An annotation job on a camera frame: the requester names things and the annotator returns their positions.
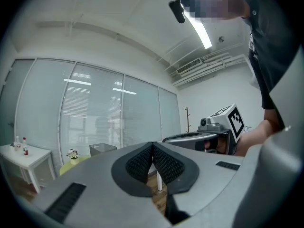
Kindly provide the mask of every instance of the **fluorescent light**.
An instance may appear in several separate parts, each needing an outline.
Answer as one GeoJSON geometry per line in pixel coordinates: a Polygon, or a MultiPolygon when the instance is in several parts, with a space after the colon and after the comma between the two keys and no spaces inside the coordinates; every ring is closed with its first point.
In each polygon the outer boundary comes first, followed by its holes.
{"type": "Polygon", "coordinates": [[[191,17],[187,11],[184,11],[183,13],[184,13],[185,17],[191,23],[193,28],[196,30],[196,33],[199,35],[199,38],[202,41],[205,49],[211,47],[212,44],[211,44],[210,38],[207,34],[207,31],[206,31],[204,25],[200,21],[197,21],[195,18],[191,17]]]}
{"type": "Polygon", "coordinates": [[[124,92],[124,93],[128,93],[128,94],[132,94],[132,95],[137,94],[137,93],[135,93],[135,92],[131,92],[131,91],[123,90],[123,89],[116,89],[116,88],[113,88],[113,90],[120,91],[120,92],[124,92]]]}
{"type": "Polygon", "coordinates": [[[111,96],[111,99],[113,99],[113,100],[117,100],[117,101],[120,101],[120,100],[121,100],[120,98],[113,97],[113,96],[111,96]]]}
{"type": "Polygon", "coordinates": [[[71,82],[71,83],[82,84],[82,85],[88,85],[88,86],[91,85],[91,83],[88,83],[88,82],[83,82],[83,81],[78,81],[78,80],[73,80],[73,79],[67,79],[67,78],[65,78],[64,81],[71,82]]]}
{"type": "Polygon", "coordinates": [[[90,93],[89,89],[81,89],[81,88],[75,88],[75,87],[68,87],[67,90],[71,90],[71,91],[79,91],[79,92],[83,92],[83,93],[90,93]]]}
{"type": "Polygon", "coordinates": [[[82,78],[91,78],[90,75],[87,75],[87,74],[79,74],[79,73],[73,73],[73,76],[75,76],[75,77],[82,77],[82,78]]]}

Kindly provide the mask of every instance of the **bottle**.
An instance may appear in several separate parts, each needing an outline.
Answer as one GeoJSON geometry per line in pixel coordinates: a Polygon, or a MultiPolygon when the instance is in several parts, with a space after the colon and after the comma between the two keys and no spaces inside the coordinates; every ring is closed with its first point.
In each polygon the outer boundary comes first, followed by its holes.
{"type": "Polygon", "coordinates": [[[16,136],[16,142],[15,142],[15,151],[19,150],[21,147],[19,136],[16,136]]]}
{"type": "Polygon", "coordinates": [[[18,145],[19,145],[19,136],[16,136],[16,141],[15,141],[15,144],[14,144],[14,150],[15,151],[17,151],[19,149],[18,145]]]}
{"type": "Polygon", "coordinates": [[[25,137],[23,138],[22,143],[23,143],[23,153],[24,153],[24,155],[28,155],[29,151],[28,151],[27,142],[26,142],[26,138],[25,137]]]}

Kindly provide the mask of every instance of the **white wall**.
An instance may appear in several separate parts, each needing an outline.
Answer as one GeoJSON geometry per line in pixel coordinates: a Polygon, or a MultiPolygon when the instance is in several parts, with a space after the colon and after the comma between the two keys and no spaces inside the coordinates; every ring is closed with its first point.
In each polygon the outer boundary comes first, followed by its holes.
{"type": "Polygon", "coordinates": [[[69,37],[64,28],[39,29],[19,51],[18,57],[79,60],[126,73],[177,93],[163,65],[132,46],[96,32],[73,29],[69,37]]]}
{"type": "Polygon", "coordinates": [[[247,64],[220,70],[217,75],[179,91],[181,132],[187,130],[186,111],[189,111],[190,131],[196,131],[201,118],[222,107],[237,104],[247,126],[257,127],[263,120],[261,93],[249,84],[252,73],[247,64]]]}

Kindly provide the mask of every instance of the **air vent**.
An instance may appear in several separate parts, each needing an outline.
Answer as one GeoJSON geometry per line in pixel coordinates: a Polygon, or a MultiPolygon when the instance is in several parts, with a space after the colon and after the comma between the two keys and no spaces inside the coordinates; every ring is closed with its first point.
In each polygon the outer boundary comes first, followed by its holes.
{"type": "Polygon", "coordinates": [[[85,188],[85,185],[72,183],[46,211],[46,215],[63,223],[85,188]]]}
{"type": "Polygon", "coordinates": [[[181,74],[183,74],[183,73],[189,71],[190,69],[193,69],[193,68],[195,68],[195,67],[197,67],[199,65],[201,65],[201,60],[200,60],[200,58],[197,58],[194,61],[189,62],[188,64],[186,64],[186,65],[182,66],[181,68],[179,68],[177,70],[177,73],[179,75],[181,75],[181,74]]]}
{"type": "Polygon", "coordinates": [[[228,168],[228,169],[232,169],[237,171],[239,169],[240,165],[237,164],[232,164],[232,163],[228,163],[228,162],[224,162],[224,161],[220,161],[218,163],[216,163],[216,165],[224,167],[224,168],[228,168]]]}

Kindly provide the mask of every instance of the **trash can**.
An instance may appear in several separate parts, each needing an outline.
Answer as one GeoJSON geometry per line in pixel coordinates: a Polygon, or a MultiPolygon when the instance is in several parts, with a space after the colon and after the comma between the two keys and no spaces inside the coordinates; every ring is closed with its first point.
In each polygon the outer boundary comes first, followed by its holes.
{"type": "Polygon", "coordinates": [[[113,145],[106,144],[106,143],[99,143],[99,144],[91,144],[90,145],[91,156],[101,154],[101,153],[104,153],[104,152],[113,151],[113,150],[117,150],[117,147],[113,146],[113,145]]]}

